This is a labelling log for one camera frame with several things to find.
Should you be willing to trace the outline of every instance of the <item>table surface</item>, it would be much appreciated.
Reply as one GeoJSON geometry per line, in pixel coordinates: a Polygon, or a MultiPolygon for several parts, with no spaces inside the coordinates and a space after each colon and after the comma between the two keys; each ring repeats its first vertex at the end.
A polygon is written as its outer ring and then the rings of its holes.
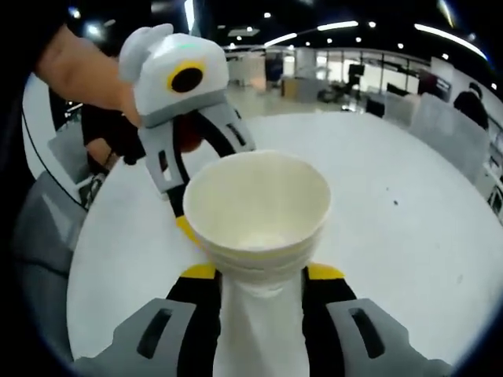
{"type": "MultiPolygon", "coordinates": [[[[482,196],[441,155],[372,115],[343,112],[247,120],[258,148],[300,156],[327,178],[332,214],[314,262],[334,265],[360,298],[409,330],[428,358],[454,364],[503,292],[503,229],[482,196]]],[[[184,155],[191,176],[217,159],[184,155]]],[[[119,162],[80,234],[68,285],[75,358],[206,258],[175,226],[143,161],[119,162]]]]}

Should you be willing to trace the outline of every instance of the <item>cup rim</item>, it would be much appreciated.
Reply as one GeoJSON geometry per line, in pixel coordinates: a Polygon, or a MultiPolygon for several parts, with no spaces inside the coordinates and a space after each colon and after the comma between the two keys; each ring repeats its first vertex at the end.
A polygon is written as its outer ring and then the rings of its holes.
{"type": "Polygon", "coordinates": [[[276,151],[276,150],[273,150],[273,149],[261,149],[261,150],[255,150],[255,151],[250,151],[250,152],[238,152],[238,153],[234,153],[232,155],[222,157],[221,159],[217,159],[216,161],[213,161],[213,162],[209,163],[208,165],[206,165],[205,167],[203,167],[198,173],[195,174],[195,176],[193,178],[191,178],[189,180],[189,183],[186,186],[185,192],[184,192],[184,195],[183,195],[182,207],[183,207],[183,213],[185,215],[185,218],[186,218],[187,222],[189,223],[189,226],[193,229],[193,231],[196,233],[196,236],[198,238],[203,238],[204,241],[213,243],[215,246],[218,246],[218,247],[224,247],[225,249],[230,249],[230,250],[232,250],[235,253],[250,253],[250,254],[258,254],[258,253],[262,253],[262,252],[270,253],[272,251],[279,251],[279,250],[282,250],[282,249],[287,249],[287,248],[289,248],[291,246],[294,246],[294,245],[296,245],[298,243],[302,243],[304,240],[308,240],[310,237],[312,237],[323,226],[323,224],[327,220],[327,217],[329,216],[330,209],[332,207],[332,192],[330,190],[330,185],[327,182],[327,180],[325,179],[325,177],[323,176],[323,174],[321,174],[320,171],[318,169],[316,169],[310,163],[304,161],[303,159],[300,159],[298,156],[292,155],[292,154],[287,153],[287,152],[279,152],[279,151],[276,151]],[[190,220],[190,215],[189,215],[189,212],[187,211],[187,207],[189,206],[188,205],[189,199],[187,199],[187,198],[189,196],[187,196],[186,194],[191,189],[191,187],[194,186],[197,183],[197,181],[199,181],[200,179],[202,179],[201,177],[204,176],[203,172],[205,172],[207,170],[210,170],[211,168],[213,168],[216,165],[218,165],[219,163],[221,163],[223,160],[239,159],[239,158],[242,158],[243,155],[249,155],[249,154],[254,154],[254,155],[272,154],[272,155],[279,155],[279,156],[282,156],[282,157],[286,157],[288,159],[295,160],[295,161],[297,161],[299,163],[302,163],[303,165],[308,166],[316,175],[318,175],[323,180],[323,182],[326,185],[327,192],[328,192],[328,204],[327,204],[327,207],[325,209],[325,212],[320,217],[320,219],[312,227],[309,228],[309,230],[307,232],[307,236],[300,237],[300,238],[297,238],[297,239],[294,239],[294,240],[291,240],[291,241],[288,241],[288,242],[281,243],[281,244],[279,244],[277,246],[267,248],[266,250],[260,250],[260,249],[254,248],[254,247],[240,247],[239,249],[236,249],[235,247],[233,247],[231,245],[215,242],[211,237],[209,237],[206,234],[204,234],[204,232],[201,232],[200,229],[198,229],[198,227],[195,226],[195,223],[190,220]]]}

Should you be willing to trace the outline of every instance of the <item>white paper cup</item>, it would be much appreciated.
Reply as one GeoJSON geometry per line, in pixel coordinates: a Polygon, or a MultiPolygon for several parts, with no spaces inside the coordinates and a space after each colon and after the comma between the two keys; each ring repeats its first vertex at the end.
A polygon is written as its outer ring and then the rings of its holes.
{"type": "Polygon", "coordinates": [[[278,285],[309,262],[330,208],[310,164],[274,151],[242,152],[205,167],[183,199],[187,222],[222,273],[278,285]]]}

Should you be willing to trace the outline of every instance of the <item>chair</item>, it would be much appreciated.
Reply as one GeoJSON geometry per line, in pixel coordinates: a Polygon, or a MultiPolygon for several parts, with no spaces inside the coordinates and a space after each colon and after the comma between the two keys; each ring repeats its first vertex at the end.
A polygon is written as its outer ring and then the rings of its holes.
{"type": "Polygon", "coordinates": [[[428,144],[475,184],[489,154],[488,133],[469,117],[425,93],[409,132],[428,144]]]}
{"type": "Polygon", "coordinates": [[[11,248],[33,320],[53,352],[72,361],[66,290],[73,251],[86,211],[44,171],[31,187],[13,231],[11,248]]]}
{"type": "Polygon", "coordinates": [[[67,123],[48,145],[77,189],[89,183],[91,173],[80,123],[67,123]]]}
{"type": "Polygon", "coordinates": [[[386,92],[384,117],[388,122],[401,128],[409,128],[414,113],[414,103],[398,94],[386,92]]]}

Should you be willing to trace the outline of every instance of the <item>yellow plastic part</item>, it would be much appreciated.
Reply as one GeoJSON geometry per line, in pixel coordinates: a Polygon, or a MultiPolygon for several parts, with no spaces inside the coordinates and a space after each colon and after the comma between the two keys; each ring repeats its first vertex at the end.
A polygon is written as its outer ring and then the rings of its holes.
{"type": "Polygon", "coordinates": [[[344,274],[335,267],[322,265],[321,263],[309,264],[307,266],[307,273],[311,280],[334,280],[344,278],[344,274]]]}
{"type": "Polygon", "coordinates": [[[189,223],[187,222],[185,216],[180,216],[179,218],[176,218],[176,225],[185,233],[187,237],[189,237],[189,240],[193,241],[197,246],[200,246],[199,241],[197,240],[196,235],[194,234],[194,231],[190,227],[189,223]]]}
{"type": "Polygon", "coordinates": [[[215,271],[215,266],[211,263],[193,265],[180,277],[189,277],[191,279],[213,279],[215,278],[215,271]]]}
{"type": "Polygon", "coordinates": [[[169,74],[167,77],[167,82],[166,82],[166,88],[170,90],[171,92],[177,93],[175,90],[173,90],[173,80],[176,77],[178,73],[183,71],[184,69],[187,68],[197,68],[201,72],[203,72],[204,75],[204,63],[202,61],[197,61],[197,60],[185,60],[181,62],[173,71],[172,73],[169,74]]]}

